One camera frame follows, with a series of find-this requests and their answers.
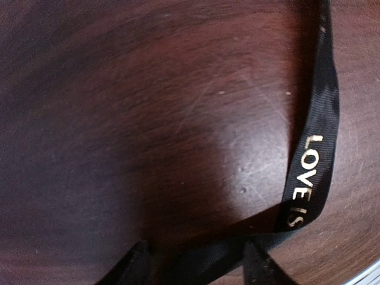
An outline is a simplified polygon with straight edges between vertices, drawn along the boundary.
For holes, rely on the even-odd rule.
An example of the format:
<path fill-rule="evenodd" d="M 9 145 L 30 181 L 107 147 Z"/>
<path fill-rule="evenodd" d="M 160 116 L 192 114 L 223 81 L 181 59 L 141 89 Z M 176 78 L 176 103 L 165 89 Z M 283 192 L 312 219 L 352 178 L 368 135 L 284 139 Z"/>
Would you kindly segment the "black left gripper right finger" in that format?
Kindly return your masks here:
<path fill-rule="evenodd" d="M 242 267 L 246 285 L 297 285 L 264 250 L 251 241 L 245 244 Z"/>

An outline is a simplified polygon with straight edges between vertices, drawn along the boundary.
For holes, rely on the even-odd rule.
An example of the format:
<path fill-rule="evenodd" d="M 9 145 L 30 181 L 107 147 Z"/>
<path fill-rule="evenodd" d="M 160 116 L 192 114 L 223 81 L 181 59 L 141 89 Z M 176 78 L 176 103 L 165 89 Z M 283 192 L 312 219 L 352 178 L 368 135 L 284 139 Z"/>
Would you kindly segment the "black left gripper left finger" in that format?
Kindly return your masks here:
<path fill-rule="evenodd" d="M 146 241 L 137 242 L 99 281 L 99 285 L 151 284 L 151 258 Z"/>

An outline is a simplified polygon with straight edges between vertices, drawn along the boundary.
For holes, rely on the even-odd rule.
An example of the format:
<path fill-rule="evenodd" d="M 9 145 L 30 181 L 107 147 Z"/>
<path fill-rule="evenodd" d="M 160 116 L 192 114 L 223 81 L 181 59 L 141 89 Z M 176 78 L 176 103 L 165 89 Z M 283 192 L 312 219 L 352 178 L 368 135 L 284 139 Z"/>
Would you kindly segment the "black printed ribbon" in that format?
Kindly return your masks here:
<path fill-rule="evenodd" d="M 272 246 L 320 216 L 330 191 L 340 118 L 330 7 L 329 1 L 319 3 L 308 115 L 287 171 L 281 203 L 178 256 L 163 273 L 162 284 L 210 284 L 242 267 L 246 242 L 268 254 Z"/>

